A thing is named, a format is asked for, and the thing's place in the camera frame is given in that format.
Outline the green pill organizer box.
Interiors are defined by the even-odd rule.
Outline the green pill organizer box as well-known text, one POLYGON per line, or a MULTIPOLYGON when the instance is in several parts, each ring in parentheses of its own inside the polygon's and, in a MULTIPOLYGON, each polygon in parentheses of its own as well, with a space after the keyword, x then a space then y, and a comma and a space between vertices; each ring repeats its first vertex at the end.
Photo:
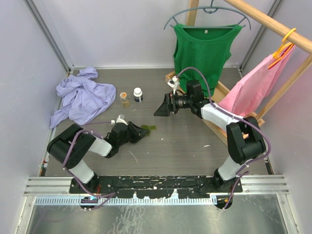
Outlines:
POLYGON ((148 131, 153 131, 156 130, 156 126, 155 125, 141 125, 142 129, 148 130, 148 131))

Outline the clear pill bottle orange cap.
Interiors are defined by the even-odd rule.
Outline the clear pill bottle orange cap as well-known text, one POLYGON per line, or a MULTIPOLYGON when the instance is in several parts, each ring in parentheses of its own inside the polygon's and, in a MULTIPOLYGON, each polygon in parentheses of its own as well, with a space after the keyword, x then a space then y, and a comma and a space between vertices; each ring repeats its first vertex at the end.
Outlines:
POLYGON ((119 95, 121 106, 128 108, 130 107, 130 101, 126 92, 121 92, 119 95))

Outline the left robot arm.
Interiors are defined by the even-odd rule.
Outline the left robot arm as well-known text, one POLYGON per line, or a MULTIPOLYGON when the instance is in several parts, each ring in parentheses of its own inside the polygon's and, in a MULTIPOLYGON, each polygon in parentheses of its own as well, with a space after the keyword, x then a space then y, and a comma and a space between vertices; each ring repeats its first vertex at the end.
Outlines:
POLYGON ((105 138, 100 138, 72 124, 49 142, 47 152, 80 181, 80 187, 86 193, 93 193, 98 187, 97 175, 84 162, 86 153, 93 152, 111 158, 124 144, 136 144, 149 133, 150 130, 130 121, 120 121, 114 124, 105 138))

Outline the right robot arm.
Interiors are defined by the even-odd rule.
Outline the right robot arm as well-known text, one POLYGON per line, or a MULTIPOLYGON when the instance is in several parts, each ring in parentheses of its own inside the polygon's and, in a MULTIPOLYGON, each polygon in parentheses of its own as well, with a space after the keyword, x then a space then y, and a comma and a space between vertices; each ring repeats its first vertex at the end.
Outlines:
POLYGON ((266 145, 257 120, 253 116, 243 118, 221 108, 204 97, 200 82, 196 79, 186 83, 186 93, 174 91, 165 94, 161 106, 154 112, 155 117, 168 117, 179 109, 190 109, 200 119, 209 121, 226 132, 229 156, 214 172, 216 190, 225 192, 234 182, 237 172, 248 162, 266 151, 266 145))

